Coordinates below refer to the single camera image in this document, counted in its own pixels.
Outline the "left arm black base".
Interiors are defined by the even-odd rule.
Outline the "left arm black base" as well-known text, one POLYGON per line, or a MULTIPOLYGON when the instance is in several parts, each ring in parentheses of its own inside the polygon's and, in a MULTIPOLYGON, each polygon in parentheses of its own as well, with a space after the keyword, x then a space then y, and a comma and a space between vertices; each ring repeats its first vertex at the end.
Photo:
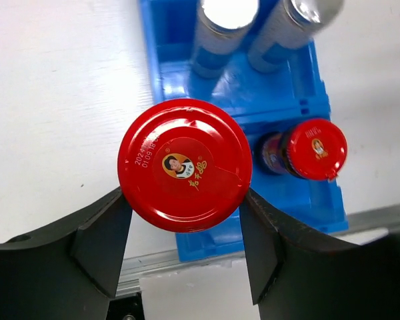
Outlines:
POLYGON ((134 293, 112 300, 106 320, 145 320, 141 294, 134 293))

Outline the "silver-lid spice bottle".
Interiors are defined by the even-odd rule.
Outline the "silver-lid spice bottle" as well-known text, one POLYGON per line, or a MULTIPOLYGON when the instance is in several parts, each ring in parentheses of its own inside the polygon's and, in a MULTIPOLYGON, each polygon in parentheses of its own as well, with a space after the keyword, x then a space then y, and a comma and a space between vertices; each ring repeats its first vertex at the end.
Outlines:
POLYGON ((218 78, 239 48, 259 12, 258 0, 200 0, 191 67, 204 78, 218 78))
POLYGON ((253 40, 247 58, 255 70, 271 73, 332 23, 343 0, 278 1, 253 40))

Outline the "red-lid chili jar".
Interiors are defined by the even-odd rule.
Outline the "red-lid chili jar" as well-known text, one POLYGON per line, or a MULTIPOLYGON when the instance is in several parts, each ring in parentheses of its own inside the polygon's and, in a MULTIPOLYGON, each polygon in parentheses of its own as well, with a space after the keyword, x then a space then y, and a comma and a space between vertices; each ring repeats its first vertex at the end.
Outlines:
POLYGON ((119 148, 117 175, 144 220, 175 233, 204 231, 226 220, 251 184, 246 135, 221 108, 172 99, 144 111, 119 148))
POLYGON ((344 165, 347 140, 327 119, 313 118, 259 138, 255 159, 267 172, 312 181, 332 181, 344 165))

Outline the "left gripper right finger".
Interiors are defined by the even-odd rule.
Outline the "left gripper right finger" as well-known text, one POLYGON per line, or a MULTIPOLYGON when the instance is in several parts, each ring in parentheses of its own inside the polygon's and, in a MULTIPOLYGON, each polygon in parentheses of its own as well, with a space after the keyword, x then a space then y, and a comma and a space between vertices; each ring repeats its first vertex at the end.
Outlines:
POLYGON ((357 245, 278 210, 240 207, 253 303, 262 319, 400 319, 400 227, 357 245))

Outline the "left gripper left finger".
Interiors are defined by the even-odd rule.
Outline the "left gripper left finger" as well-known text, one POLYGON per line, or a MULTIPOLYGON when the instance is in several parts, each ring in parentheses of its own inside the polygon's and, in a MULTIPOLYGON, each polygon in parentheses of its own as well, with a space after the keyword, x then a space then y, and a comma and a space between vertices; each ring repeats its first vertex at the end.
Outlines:
POLYGON ((119 188, 0 243, 0 319, 105 319, 132 208, 119 188))

